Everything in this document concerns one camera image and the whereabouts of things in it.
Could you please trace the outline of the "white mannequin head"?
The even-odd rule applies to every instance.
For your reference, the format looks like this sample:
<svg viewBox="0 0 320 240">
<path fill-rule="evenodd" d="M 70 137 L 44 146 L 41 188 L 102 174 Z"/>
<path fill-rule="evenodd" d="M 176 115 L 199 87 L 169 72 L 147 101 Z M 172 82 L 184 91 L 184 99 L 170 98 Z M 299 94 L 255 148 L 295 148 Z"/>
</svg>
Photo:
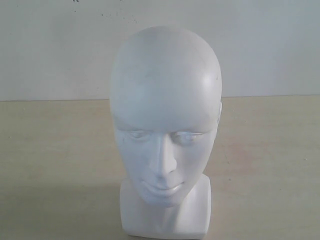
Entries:
<svg viewBox="0 0 320 240">
<path fill-rule="evenodd" d="M 145 238 L 202 239 L 212 206 L 204 170 L 222 112 L 213 49 L 183 28 L 146 28 L 120 48 L 110 90 L 126 170 L 119 191 L 123 230 Z"/>
</svg>

